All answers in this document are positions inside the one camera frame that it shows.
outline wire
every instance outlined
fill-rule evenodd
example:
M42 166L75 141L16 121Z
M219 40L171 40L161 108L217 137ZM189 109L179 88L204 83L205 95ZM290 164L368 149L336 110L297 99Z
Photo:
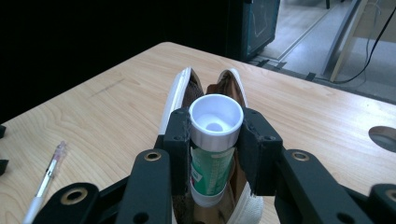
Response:
M392 13L391 13L390 16L388 17L387 22L385 23L384 27L382 28L381 32L379 33L378 38L375 40L374 45L373 45L372 50L371 50L371 53L370 53L370 57L369 57L369 59L368 59L366 65L364 65L363 69L362 69L356 76L354 76L354 77L352 77L352 78L350 78L350 79L347 79L347 80L343 80L343 81L334 81L334 82L332 82L333 84L345 84L345 83L348 83L348 82L352 81L353 79L355 79L356 77L360 76L360 75L366 70L366 68L367 68L367 66L369 65L369 63L370 63L370 61L371 61L371 58L372 58L372 56L373 56L375 47L376 47L376 45L378 44L378 41L379 41L379 39L381 38L382 34L384 34L385 30L387 29L387 27L388 27L388 25L389 25L389 22L390 22L390 20L392 19L393 14L395 13L395 10L396 10L396 7L393 9ZM317 78L317 79L319 79L319 80L325 80L325 81L331 82L330 80L324 79L324 78Z

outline wooden table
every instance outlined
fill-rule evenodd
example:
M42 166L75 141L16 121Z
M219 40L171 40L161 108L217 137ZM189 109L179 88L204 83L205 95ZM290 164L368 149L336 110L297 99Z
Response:
M22 221L62 140L68 153L47 199L72 183L104 189L127 176L135 156L154 146L167 93L187 66L204 89L236 68L249 107L268 119L285 148L313 153L340 184L365 195L373 184L396 184L396 154L368 135L374 126L396 127L396 106L162 43L4 123L0 158L9 164L0 176L0 223ZM262 223L277 223L273 198L265 201Z

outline table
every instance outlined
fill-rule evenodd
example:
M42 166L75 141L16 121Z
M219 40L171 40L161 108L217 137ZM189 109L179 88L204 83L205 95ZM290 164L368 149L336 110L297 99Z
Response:
M167 93L187 66L204 89L236 68L249 107L274 126L285 148L313 153L340 184L365 195L373 184L396 184L396 154L368 135L374 126L396 127L395 105L161 43L3 124L0 157L9 164L0 176L0 223L22 221L62 140L68 152L47 199L72 183L104 189L127 176L135 156L154 146ZM274 198L264 200L262 223L277 223Z

